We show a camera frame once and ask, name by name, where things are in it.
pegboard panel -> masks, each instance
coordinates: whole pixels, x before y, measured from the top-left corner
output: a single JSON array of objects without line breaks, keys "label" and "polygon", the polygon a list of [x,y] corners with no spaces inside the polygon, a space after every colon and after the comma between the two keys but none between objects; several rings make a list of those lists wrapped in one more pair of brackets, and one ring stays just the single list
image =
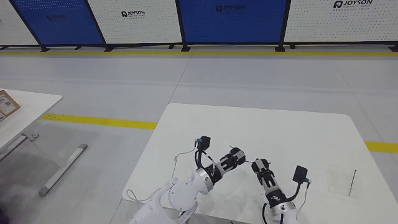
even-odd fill
[{"label": "pegboard panel", "polygon": [[278,42],[286,0],[180,0],[187,42]]},{"label": "pegboard panel", "polygon": [[0,0],[0,45],[37,45],[8,0]]},{"label": "pegboard panel", "polygon": [[102,44],[84,0],[14,0],[44,45]]},{"label": "pegboard panel", "polygon": [[88,0],[109,44],[181,42],[175,0]]},{"label": "pegboard panel", "polygon": [[292,0],[286,42],[398,40],[398,0]]}]

cardboard box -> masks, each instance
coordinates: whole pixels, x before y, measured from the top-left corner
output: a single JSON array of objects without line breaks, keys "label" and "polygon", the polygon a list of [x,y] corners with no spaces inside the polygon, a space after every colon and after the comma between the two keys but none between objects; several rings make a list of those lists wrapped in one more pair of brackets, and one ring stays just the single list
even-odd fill
[{"label": "cardboard box", "polygon": [[0,122],[21,108],[4,90],[0,90]]}]

blue pegboard panel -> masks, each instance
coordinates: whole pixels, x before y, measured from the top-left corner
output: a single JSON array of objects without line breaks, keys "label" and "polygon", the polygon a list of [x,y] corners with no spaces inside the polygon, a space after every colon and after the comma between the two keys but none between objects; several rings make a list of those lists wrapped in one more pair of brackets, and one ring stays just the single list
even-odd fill
[{"label": "blue pegboard panel", "polygon": [[102,44],[84,0],[14,0],[44,45]]},{"label": "blue pegboard panel", "polygon": [[286,0],[180,0],[187,42],[278,42]]}]

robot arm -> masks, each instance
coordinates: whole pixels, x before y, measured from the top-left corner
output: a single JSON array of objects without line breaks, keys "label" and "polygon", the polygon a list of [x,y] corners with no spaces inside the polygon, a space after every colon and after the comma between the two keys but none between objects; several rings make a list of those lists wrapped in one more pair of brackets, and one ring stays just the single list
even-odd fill
[{"label": "robot arm", "polygon": [[[299,193],[300,186],[303,182],[311,183],[307,176],[307,169],[301,166],[296,167],[296,171],[293,177],[293,181],[297,183],[296,193],[287,198],[283,193],[282,189],[278,186],[275,180],[275,175],[272,170],[269,169],[269,163],[265,159],[256,159],[252,165],[253,172],[257,175],[260,184],[266,191],[266,198],[269,202],[269,208],[272,212],[272,219],[274,223],[280,224],[296,224],[297,211],[293,200]],[[265,223],[266,219],[264,216],[264,210],[266,203],[262,208],[262,217]]]},{"label": "robot arm", "polygon": [[[210,138],[201,137],[200,140],[208,141],[203,147],[199,143],[197,152],[201,157],[204,150],[210,145]],[[168,181],[158,190],[152,200],[140,208],[134,215],[130,224],[180,224],[185,223],[198,208],[197,197],[201,193],[207,195],[214,185],[223,178],[224,174],[235,169],[246,161],[246,156],[239,148],[232,148],[230,152],[222,157],[220,161],[214,162],[204,168],[201,162],[197,161],[198,169],[192,173],[191,181],[179,182],[176,177]],[[174,209],[182,212],[177,219],[171,219],[160,204],[163,195],[169,193],[169,202]]]}]

white pegboard panel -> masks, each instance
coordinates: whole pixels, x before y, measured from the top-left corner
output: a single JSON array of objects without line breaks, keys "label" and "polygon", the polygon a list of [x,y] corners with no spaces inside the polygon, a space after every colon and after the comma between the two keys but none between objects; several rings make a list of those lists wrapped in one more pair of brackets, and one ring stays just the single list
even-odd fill
[{"label": "white pegboard panel", "polygon": [[0,45],[37,45],[8,0],[0,0]]},{"label": "white pegboard panel", "polygon": [[398,0],[292,0],[286,42],[394,40]]},{"label": "white pegboard panel", "polygon": [[88,2],[109,44],[182,41],[175,0],[88,0]]}]

